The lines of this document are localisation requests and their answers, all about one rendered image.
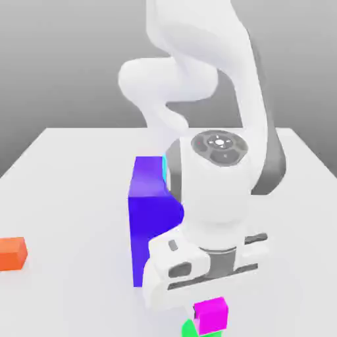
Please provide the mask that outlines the small green cube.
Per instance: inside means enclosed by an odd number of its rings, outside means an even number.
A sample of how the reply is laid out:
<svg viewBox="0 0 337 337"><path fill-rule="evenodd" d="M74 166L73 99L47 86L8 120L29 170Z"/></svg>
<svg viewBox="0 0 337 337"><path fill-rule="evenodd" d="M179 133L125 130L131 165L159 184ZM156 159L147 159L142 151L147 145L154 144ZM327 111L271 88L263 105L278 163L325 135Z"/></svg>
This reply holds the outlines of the small green cube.
<svg viewBox="0 0 337 337"><path fill-rule="evenodd" d="M199 335L194 322L191 319L188 319L182 325L181 337L222 337L222 331L220 330L204 335Z"/></svg>

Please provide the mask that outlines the small magenta cube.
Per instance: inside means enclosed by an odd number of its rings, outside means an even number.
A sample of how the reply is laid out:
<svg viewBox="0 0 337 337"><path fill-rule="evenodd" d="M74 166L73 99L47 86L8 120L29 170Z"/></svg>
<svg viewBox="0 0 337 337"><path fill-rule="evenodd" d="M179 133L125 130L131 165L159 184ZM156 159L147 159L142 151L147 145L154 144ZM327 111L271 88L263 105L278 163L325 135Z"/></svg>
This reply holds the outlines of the small magenta cube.
<svg viewBox="0 0 337 337"><path fill-rule="evenodd" d="M194 324L200 337L221 337L228 323L228 305L223 297L194 304Z"/></svg>

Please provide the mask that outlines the large blue box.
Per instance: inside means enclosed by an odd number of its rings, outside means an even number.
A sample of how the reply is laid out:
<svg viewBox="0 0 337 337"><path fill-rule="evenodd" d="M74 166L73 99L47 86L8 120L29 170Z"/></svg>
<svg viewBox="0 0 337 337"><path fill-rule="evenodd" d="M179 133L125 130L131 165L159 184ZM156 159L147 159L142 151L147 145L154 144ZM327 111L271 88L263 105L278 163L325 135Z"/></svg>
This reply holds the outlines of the large blue box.
<svg viewBox="0 0 337 337"><path fill-rule="evenodd" d="M148 243L178 226L184 210L163 180L162 157L136 157L128 191L133 285L142 287Z"/></svg>

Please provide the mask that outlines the small orange cube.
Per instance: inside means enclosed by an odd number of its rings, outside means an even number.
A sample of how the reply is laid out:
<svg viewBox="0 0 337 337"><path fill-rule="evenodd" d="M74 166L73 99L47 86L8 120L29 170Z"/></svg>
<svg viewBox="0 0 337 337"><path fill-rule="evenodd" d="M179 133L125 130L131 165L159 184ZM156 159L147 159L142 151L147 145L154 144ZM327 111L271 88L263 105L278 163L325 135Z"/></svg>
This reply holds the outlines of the small orange cube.
<svg viewBox="0 0 337 337"><path fill-rule="evenodd" d="M28 251L23 237L0 238L0 272L21 270Z"/></svg>

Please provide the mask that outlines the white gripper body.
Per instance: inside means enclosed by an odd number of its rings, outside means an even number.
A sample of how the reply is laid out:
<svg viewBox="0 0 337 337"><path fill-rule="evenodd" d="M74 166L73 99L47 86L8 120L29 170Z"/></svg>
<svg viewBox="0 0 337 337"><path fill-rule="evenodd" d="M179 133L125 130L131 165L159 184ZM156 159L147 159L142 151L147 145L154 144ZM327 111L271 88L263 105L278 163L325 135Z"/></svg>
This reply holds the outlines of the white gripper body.
<svg viewBox="0 0 337 337"><path fill-rule="evenodd" d="M171 309L191 303L221 297L243 282L257 274L258 263L244 265L222 278L207 279L204 276L184 282L164 283L154 267L146 275L150 279L143 281L143 298L145 306L150 309Z"/></svg>

